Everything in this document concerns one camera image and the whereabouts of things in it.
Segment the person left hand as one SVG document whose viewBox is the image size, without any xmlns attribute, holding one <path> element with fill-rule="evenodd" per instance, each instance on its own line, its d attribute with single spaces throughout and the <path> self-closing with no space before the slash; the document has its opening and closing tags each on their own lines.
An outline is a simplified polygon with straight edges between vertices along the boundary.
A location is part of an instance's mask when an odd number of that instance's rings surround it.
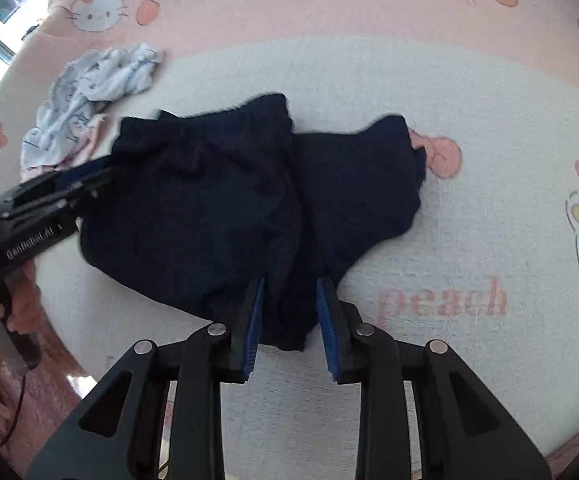
<svg viewBox="0 0 579 480">
<path fill-rule="evenodd" d="M 36 266 L 29 261 L 22 270 L 22 275 L 11 289 L 11 313 L 4 314 L 0 304 L 0 318 L 5 318 L 10 332 L 29 335 L 39 330 L 43 312 L 40 301 L 40 289 L 36 284 Z"/>
</svg>

